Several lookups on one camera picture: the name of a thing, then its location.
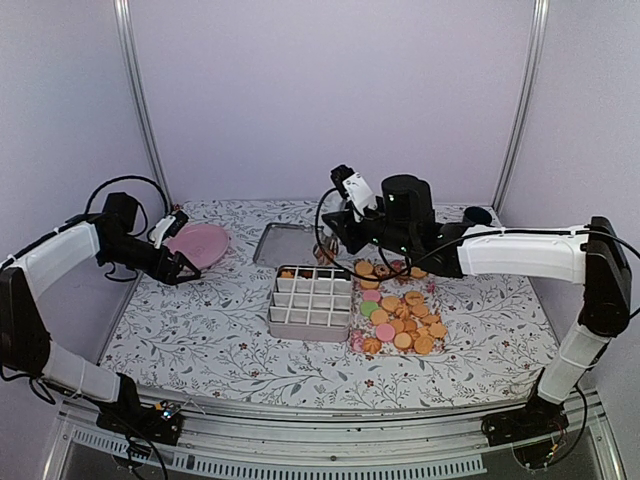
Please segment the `pink plate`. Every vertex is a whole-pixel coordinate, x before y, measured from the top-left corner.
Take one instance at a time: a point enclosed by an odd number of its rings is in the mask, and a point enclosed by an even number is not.
[[[182,252],[199,270],[216,263],[229,246],[229,235],[218,225],[187,225],[167,240],[171,253]]]

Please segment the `white wall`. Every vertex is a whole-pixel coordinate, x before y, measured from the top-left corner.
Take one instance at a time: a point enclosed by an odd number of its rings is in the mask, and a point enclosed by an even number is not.
[[[491,202],[531,0],[131,3],[177,201],[317,198],[346,163]]]
[[[80,213],[103,180],[149,174],[112,2],[0,2],[0,139],[3,258]],[[156,196],[131,191],[155,218]],[[60,344],[96,360],[125,288],[87,262],[40,312]],[[0,404],[0,478],[34,480],[57,407],[22,380],[0,382]]]
[[[551,2],[531,115],[503,212],[510,225],[565,226],[609,217],[640,245],[640,3]],[[635,259],[634,302],[640,301]],[[581,288],[538,281],[564,336]],[[640,478],[640,323],[615,339],[595,370],[630,479]]]

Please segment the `floral pattern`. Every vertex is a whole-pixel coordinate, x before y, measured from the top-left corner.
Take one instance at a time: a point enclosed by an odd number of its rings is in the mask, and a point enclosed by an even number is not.
[[[374,357],[352,353],[347,343],[271,337],[266,315],[275,270],[255,265],[253,253],[268,223],[312,224],[315,206],[186,203],[193,222],[229,232],[228,252],[194,282],[171,287],[144,277],[102,365],[188,395],[315,408],[460,407],[527,394],[557,345],[523,277],[438,278],[449,329],[438,354]],[[438,219],[456,221],[462,210],[439,207]]]

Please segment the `divided organizer box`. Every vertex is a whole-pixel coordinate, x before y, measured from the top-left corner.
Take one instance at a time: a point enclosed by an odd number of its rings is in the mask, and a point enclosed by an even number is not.
[[[335,268],[282,266],[269,306],[277,338],[344,342],[349,337],[351,276]]]

